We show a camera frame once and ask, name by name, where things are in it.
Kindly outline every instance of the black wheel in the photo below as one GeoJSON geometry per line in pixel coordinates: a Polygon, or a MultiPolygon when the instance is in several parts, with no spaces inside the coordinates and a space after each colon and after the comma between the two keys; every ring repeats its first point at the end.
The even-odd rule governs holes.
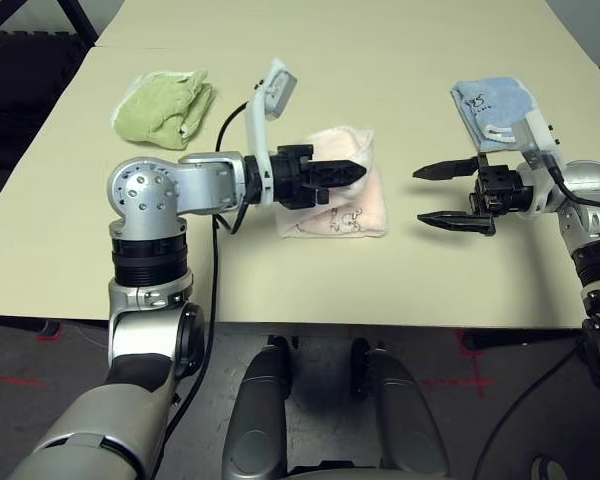
{"type": "Polygon", "coordinates": [[[553,458],[540,455],[533,460],[531,480],[569,480],[562,466],[553,458]]]}
{"type": "Polygon", "coordinates": [[[267,340],[267,345],[273,345],[282,350],[282,368],[285,382],[288,386],[287,394],[285,395],[285,399],[289,398],[291,394],[291,386],[293,385],[293,371],[291,368],[291,349],[289,348],[289,342],[284,337],[274,337],[273,335],[269,335],[269,339],[267,340]]]}
{"type": "Polygon", "coordinates": [[[371,349],[365,338],[356,338],[351,345],[350,389],[351,398],[362,401],[369,394],[369,358],[366,353],[371,349]]]}

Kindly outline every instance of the green towel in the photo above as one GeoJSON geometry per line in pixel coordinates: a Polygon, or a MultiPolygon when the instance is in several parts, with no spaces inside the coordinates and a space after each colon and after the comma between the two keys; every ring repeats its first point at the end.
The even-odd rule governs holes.
{"type": "Polygon", "coordinates": [[[184,150],[211,101],[207,72],[153,72],[131,84],[113,114],[113,129],[125,140],[184,150]]]}

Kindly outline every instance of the printed design on towel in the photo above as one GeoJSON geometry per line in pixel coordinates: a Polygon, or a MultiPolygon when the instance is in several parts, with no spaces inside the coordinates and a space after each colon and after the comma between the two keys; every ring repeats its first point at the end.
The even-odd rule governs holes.
{"type": "Polygon", "coordinates": [[[492,105],[485,105],[484,104],[484,93],[481,93],[480,95],[476,95],[475,97],[467,100],[466,104],[469,105],[471,107],[471,111],[475,114],[475,113],[480,113],[480,112],[484,112],[485,110],[489,109],[492,107],[492,105]]]}
{"type": "Polygon", "coordinates": [[[352,233],[359,232],[361,230],[360,224],[358,223],[358,217],[362,215],[362,209],[356,208],[353,212],[345,213],[341,217],[338,217],[339,209],[331,209],[331,221],[329,222],[329,229],[335,233],[352,233]]]}

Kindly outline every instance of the red tape mark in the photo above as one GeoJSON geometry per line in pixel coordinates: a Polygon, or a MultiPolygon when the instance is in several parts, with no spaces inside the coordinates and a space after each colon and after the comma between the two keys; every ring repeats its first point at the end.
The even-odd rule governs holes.
{"type": "Polygon", "coordinates": [[[55,334],[53,334],[50,337],[47,337],[47,336],[44,336],[44,335],[38,335],[36,337],[36,340],[38,342],[52,342],[52,343],[59,342],[60,341],[60,337],[62,336],[63,327],[64,326],[61,323],[60,326],[58,327],[58,331],[55,334]]]}
{"type": "Polygon", "coordinates": [[[30,380],[28,378],[17,378],[17,377],[7,377],[7,376],[1,376],[0,382],[12,383],[14,385],[24,385],[27,387],[44,387],[46,385],[44,382],[39,382],[38,380],[30,380]]]}
{"type": "Polygon", "coordinates": [[[480,364],[478,363],[478,358],[481,357],[484,352],[482,350],[467,350],[467,348],[462,344],[462,337],[465,332],[466,330],[463,329],[456,330],[456,339],[458,340],[458,345],[460,346],[460,353],[465,357],[471,358],[471,365],[473,366],[473,372],[475,375],[473,385],[475,385],[476,389],[478,390],[478,395],[480,398],[484,398],[484,387],[493,385],[494,382],[493,380],[482,378],[482,375],[480,374],[480,364]]]}
{"type": "Polygon", "coordinates": [[[469,386],[469,387],[490,387],[493,385],[493,380],[488,379],[456,379],[456,378],[431,378],[421,380],[422,384],[430,386],[452,385],[452,386],[469,386]]]}

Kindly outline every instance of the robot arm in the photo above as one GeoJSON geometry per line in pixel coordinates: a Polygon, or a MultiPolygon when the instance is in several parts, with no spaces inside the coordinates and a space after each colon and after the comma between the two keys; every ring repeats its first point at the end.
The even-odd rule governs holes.
{"type": "Polygon", "coordinates": [[[478,154],[414,172],[414,177],[427,180],[478,172],[469,195],[471,213],[440,211],[418,215],[418,219],[447,230],[494,235],[494,219],[508,212],[524,218],[556,213],[582,283],[581,296],[589,315],[583,323],[585,351],[594,381],[600,386],[600,163],[578,160],[564,165],[551,130],[537,110],[514,125],[525,159],[516,170],[490,166],[486,155],[478,154]]]}
{"type": "Polygon", "coordinates": [[[277,201],[290,209],[329,200],[366,169],[348,160],[310,162],[312,145],[266,148],[265,116],[284,109],[295,77],[274,60],[247,104],[249,146],[190,154],[177,164],[137,157],[111,175],[115,276],[109,283],[109,364],[104,384],[80,396],[10,477],[149,479],[165,438],[175,390],[204,353],[204,320],[189,302],[183,214],[219,214],[277,201]]]}

